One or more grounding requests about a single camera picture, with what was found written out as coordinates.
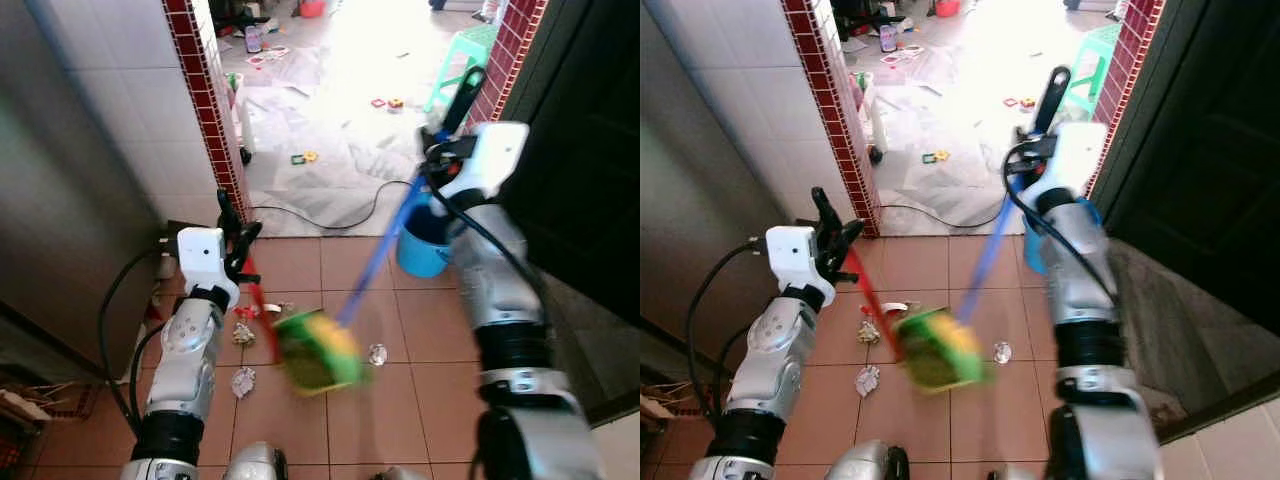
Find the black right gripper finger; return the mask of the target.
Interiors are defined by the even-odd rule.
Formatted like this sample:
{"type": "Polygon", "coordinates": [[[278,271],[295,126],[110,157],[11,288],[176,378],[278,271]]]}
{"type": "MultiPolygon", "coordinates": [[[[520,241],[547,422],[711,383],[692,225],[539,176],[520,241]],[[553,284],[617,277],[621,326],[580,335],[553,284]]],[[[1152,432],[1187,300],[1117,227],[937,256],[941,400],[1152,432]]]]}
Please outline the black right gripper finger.
{"type": "Polygon", "coordinates": [[[485,67],[470,67],[460,77],[458,88],[454,91],[454,97],[451,100],[451,104],[440,122],[442,140],[449,140],[460,131],[470,108],[474,105],[475,99],[485,82],[485,67]]]}
{"type": "Polygon", "coordinates": [[[1070,90],[1073,74],[1069,67],[1060,65],[1051,70],[1050,81],[1038,102],[1036,115],[1032,122],[1032,134],[1039,136],[1050,132],[1066,92],[1070,90]]]}

